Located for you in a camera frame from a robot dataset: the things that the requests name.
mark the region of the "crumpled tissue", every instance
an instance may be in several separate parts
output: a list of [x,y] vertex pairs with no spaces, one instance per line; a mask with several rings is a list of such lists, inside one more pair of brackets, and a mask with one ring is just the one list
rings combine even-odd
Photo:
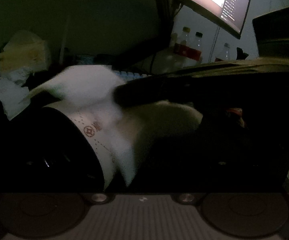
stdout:
[[22,67],[9,73],[3,73],[1,74],[1,77],[7,78],[8,80],[13,81],[16,85],[21,87],[26,83],[26,80],[29,78],[30,73],[30,67]]
[[0,78],[0,101],[8,120],[13,119],[30,105],[29,89],[20,87],[7,78]]

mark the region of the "wall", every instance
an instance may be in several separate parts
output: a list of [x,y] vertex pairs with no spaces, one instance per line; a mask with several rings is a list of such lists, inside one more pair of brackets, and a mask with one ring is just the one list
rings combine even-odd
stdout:
[[[252,27],[252,19],[270,11],[278,10],[288,6],[289,0],[251,0],[246,22],[242,30],[241,39],[238,40],[234,38],[231,34],[220,28],[217,42],[214,47],[214,53],[211,57],[211,62],[214,61],[215,54],[222,50],[225,42],[228,42],[231,45],[231,59],[236,59],[236,47],[240,47],[244,52],[248,53],[248,59],[256,58],[258,56],[258,50],[254,30]],[[173,32],[176,32],[178,35],[180,35],[184,26],[191,28],[191,38],[193,38],[196,32],[203,33],[201,54],[203,56],[202,63],[207,63],[217,25],[195,13],[190,8],[184,6],[180,13],[176,16]],[[166,69],[166,66],[162,63],[163,60],[159,57],[163,57],[163,53],[157,55],[155,63],[152,67],[153,73],[161,73]],[[149,71],[149,66],[150,59],[147,59],[144,62],[143,67],[146,71]]]
[[117,55],[158,34],[155,0],[0,0],[0,47],[27,29],[48,40],[56,59],[68,14],[73,53]]

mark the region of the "black object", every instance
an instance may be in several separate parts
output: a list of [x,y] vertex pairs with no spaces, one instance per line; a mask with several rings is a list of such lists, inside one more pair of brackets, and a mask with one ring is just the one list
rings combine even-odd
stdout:
[[289,7],[252,21],[260,57],[289,58]]
[[75,193],[8,193],[0,201],[0,221],[23,238],[55,236],[83,218],[84,203]]
[[206,112],[195,133],[155,142],[128,191],[279,192],[289,169],[287,154],[261,129],[244,129]]
[[116,56],[109,54],[98,54],[94,58],[93,63],[95,65],[113,65],[115,64],[116,60],[117,60]]
[[257,238],[277,232],[288,219],[288,205],[279,193],[207,195],[201,211],[222,232]]
[[248,53],[243,52],[241,48],[237,47],[237,60],[246,59],[248,56]]

